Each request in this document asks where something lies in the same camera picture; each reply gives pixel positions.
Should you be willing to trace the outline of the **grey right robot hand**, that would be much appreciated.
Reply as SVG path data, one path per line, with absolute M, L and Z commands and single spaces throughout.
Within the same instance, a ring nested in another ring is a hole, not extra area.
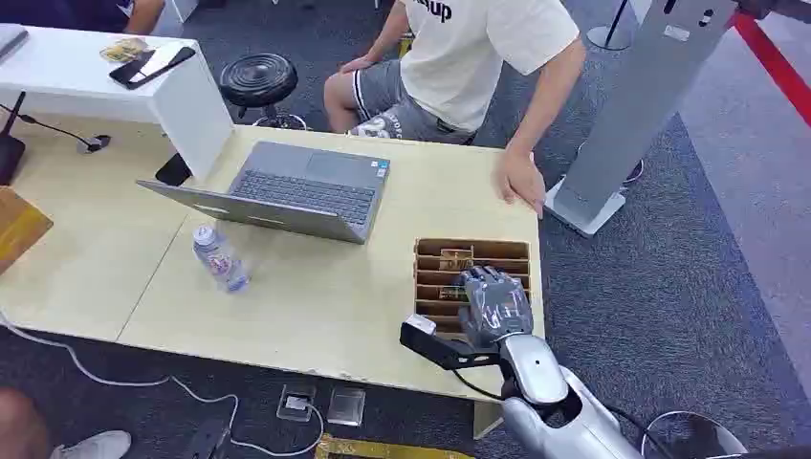
M 515 334 L 532 334 L 531 301 L 520 280 L 493 266 L 472 266 L 457 283 L 468 305 L 459 309 L 462 329 L 476 348 L 487 348 Z

